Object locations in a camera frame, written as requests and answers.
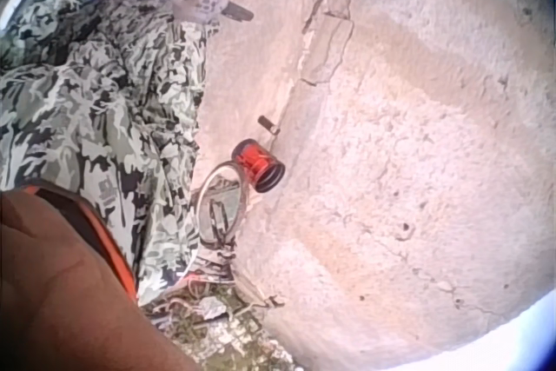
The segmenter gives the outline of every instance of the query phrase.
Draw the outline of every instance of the ground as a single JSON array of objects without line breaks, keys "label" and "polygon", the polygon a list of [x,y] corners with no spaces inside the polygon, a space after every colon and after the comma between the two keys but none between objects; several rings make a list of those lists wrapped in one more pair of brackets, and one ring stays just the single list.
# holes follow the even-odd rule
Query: ground
[{"label": "ground", "polygon": [[249,137],[286,164],[235,267],[300,364],[423,359],[553,288],[553,0],[234,1],[255,19],[209,45],[195,184]]}]

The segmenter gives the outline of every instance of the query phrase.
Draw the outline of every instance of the hand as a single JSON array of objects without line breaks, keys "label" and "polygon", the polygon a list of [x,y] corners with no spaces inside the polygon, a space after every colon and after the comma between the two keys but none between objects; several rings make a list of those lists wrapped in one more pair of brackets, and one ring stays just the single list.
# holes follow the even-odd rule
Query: hand
[{"label": "hand", "polygon": [[209,23],[228,6],[229,0],[172,0],[178,22]]}]

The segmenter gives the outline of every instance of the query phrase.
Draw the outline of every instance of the camouflage pants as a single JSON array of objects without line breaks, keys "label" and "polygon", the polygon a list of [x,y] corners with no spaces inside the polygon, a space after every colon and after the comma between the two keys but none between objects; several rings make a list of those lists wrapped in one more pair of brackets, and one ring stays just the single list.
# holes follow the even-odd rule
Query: camouflage pants
[{"label": "camouflage pants", "polygon": [[23,0],[0,50],[0,189],[36,181],[89,202],[144,304],[199,247],[190,182],[205,47],[164,0]]}]

